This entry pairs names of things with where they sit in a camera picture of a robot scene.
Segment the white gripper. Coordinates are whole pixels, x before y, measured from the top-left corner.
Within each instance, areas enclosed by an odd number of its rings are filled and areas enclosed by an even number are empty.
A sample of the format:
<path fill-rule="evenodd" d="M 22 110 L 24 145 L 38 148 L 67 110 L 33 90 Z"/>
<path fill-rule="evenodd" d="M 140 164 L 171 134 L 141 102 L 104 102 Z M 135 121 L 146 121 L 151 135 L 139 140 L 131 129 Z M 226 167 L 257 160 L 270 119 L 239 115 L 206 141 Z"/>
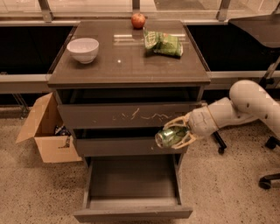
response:
<path fill-rule="evenodd" d="M 187 127 L 188 125 L 192 132 L 187 131 L 185 136 L 172 146 L 173 149 L 178 150 L 192 144 L 197 140 L 195 135 L 208 137 L 218 130 L 218 126 L 207 106 L 196 108 L 189 114 L 170 120 L 164 125 L 164 130 L 171 127 Z"/>

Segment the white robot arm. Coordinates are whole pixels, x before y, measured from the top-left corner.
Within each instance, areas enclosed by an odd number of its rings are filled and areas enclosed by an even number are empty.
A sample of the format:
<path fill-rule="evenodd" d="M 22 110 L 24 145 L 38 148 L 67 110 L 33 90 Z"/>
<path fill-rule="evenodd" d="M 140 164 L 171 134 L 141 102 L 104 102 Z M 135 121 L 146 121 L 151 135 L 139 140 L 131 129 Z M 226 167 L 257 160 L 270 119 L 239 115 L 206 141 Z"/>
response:
<path fill-rule="evenodd" d="M 229 89 L 229 97 L 177 117 L 164 129 L 172 126 L 188 128 L 186 136 L 171 146 L 181 149 L 226 126 L 251 123 L 257 119 L 280 137 L 280 104 L 256 82 L 239 80 Z"/>

